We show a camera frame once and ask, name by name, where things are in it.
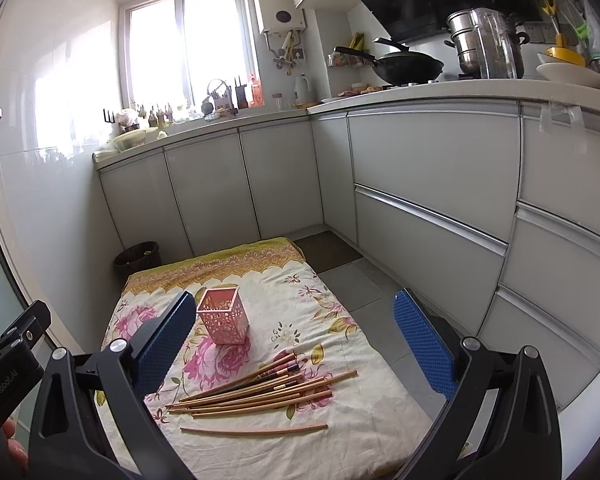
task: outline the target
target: pink pen holder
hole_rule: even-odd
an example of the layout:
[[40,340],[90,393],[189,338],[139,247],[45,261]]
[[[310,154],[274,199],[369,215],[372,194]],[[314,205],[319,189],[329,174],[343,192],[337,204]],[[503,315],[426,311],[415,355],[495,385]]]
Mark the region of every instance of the pink pen holder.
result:
[[244,343],[249,320],[238,295],[238,287],[208,288],[200,300],[198,313],[217,345]]

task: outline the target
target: floor mat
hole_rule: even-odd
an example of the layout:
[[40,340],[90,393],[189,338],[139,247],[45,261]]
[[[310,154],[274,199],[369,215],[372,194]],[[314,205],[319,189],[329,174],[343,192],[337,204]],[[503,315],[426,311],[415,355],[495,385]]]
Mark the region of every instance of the floor mat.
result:
[[300,238],[294,243],[300,247],[304,253],[306,262],[317,273],[334,269],[335,267],[362,258],[362,254],[346,242],[343,242],[331,231],[324,231],[317,235]]

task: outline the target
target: wok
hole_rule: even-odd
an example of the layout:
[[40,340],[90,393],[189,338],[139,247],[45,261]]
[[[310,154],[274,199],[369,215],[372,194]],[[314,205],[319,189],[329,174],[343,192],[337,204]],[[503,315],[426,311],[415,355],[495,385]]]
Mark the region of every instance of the wok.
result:
[[395,86],[408,83],[426,83],[437,78],[442,72],[444,64],[427,54],[410,52],[408,46],[385,38],[377,38],[374,43],[394,46],[399,49],[399,52],[390,52],[376,58],[361,50],[345,46],[337,46],[333,51],[369,60],[378,77]]

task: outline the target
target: cloth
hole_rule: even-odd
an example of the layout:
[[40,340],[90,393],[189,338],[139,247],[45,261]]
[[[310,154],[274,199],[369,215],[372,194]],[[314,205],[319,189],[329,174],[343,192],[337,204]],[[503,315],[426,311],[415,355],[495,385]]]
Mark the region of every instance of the cloth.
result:
[[[103,347],[131,338],[183,290],[199,300],[205,287],[239,286],[249,318],[242,346],[216,346],[200,320],[156,394],[145,403],[178,455],[200,480],[377,478],[397,470],[431,426],[391,368],[302,253],[286,238],[266,240],[131,276],[116,305]],[[218,418],[172,415],[165,405],[234,380],[295,351],[304,377],[357,370],[331,386],[333,397],[266,412]],[[98,411],[120,463],[135,469],[104,394]],[[286,428],[326,422],[329,429],[273,438],[186,434]]]

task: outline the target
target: window frame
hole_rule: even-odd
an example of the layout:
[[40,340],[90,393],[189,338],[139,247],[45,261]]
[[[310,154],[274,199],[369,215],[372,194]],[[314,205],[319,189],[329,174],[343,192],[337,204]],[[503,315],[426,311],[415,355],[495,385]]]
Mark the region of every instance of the window frame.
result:
[[[120,5],[120,22],[118,25],[118,50],[120,64],[120,89],[122,92],[122,102],[127,108],[134,101],[133,86],[131,81],[131,66],[129,55],[130,43],[130,22],[131,12],[141,7],[145,7],[161,0],[125,0]],[[193,90],[191,86],[189,67],[187,65],[187,50],[184,36],[184,0],[174,0],[176,27],[178,29],[178,44],[180,51],[180,75],[182,82],[182,92],[189,101],[189,105],[194,103]],[[251,20],[248,12],[248,0],[235,0],[238,12],[238,22],[240,25],[240,36],[242,38],[242,52],[248,73],[257,74],[257,66],[254,58],[255,46],[253,44],[253,35],[251,33]]]

